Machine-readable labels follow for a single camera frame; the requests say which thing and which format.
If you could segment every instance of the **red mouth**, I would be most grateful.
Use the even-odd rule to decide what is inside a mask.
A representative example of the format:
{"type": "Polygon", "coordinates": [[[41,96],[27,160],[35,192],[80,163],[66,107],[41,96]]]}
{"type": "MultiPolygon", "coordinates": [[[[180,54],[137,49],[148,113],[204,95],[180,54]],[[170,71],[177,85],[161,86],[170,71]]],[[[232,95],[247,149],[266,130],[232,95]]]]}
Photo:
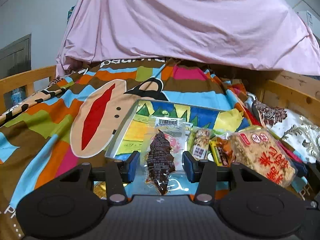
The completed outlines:
{"type": "Polygon", "coordinates": [[[116,84],[113,84],[101,97],[97,98],[93,102],[90,111],[84,120],[81,150],[84,150],[87,147],[88,143],[96,133],[97,128],[101,123],[107,103],[110,101],[112,90],[115,87],[116,84]]]}

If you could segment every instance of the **pink sheet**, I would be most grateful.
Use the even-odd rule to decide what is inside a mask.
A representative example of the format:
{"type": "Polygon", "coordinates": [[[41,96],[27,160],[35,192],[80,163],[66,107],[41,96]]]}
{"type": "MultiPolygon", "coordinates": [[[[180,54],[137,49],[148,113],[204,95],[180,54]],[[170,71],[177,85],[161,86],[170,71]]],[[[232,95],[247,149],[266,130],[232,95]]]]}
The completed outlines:
{"type": "Polygon", "coordinates": [[[79,0],[57,75],[81,61],[161,56],[320,75],[319,45],[283,0],[79,0]]]}

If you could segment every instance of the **metal screw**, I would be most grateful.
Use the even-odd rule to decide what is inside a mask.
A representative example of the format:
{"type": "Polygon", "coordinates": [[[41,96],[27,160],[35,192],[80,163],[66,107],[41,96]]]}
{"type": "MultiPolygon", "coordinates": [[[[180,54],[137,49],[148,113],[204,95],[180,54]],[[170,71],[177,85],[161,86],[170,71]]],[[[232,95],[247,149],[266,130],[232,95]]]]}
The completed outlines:
{"type": "Polygon", "coordinates": [[[212,200],[212,197],[209,194],[199,194],[197,200],[201,202],[209,202],[212,200]]]}
{"type": "Polygon", "coordinates": [[[310,205],[313,207],[313,208],[316,208],[318,206],[317,202],[316,201],[311,201],[310,202],[310,205]]]}
{"type": "Polygon", "coordinates": [[[112,202],[119,203],[125,200],[125,196],[122,194],[113,194],[109,198],[112,202]]]}

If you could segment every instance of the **gray door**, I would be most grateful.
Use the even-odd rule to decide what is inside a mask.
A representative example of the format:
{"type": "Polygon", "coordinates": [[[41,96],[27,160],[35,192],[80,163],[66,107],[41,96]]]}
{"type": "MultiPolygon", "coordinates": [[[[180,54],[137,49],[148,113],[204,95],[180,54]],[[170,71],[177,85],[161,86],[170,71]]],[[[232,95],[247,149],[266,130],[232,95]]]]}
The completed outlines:
{"type": "MultiPolygon", "coordinates": [[[[0,50],[0,79],[28,70],[31,70],[31,34],[0,50]]],[[[12,107],[11,94],[4,95],[7,109],[12,107]]]]}

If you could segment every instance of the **wooden bed frame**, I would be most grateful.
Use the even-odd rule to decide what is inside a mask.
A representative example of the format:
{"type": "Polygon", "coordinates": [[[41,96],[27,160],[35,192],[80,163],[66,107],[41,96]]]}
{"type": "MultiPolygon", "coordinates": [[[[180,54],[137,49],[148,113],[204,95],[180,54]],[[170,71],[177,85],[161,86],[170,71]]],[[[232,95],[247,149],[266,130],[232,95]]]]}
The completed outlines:
{"type": "MultiPolygon", "coordinates": [[[[220,77],[240,78],[247,89],[268,106],[285,107],[302,114],[320,126],[320,81],[288,71],[254,71],[212,65],[220,77]]],[[[33,82],[49,77],[53,80],[56,66],[26,71],[0,80],[0,113],[6,111],[4,94],[25,86],[26,94],[34,93],[33,82]]]]}

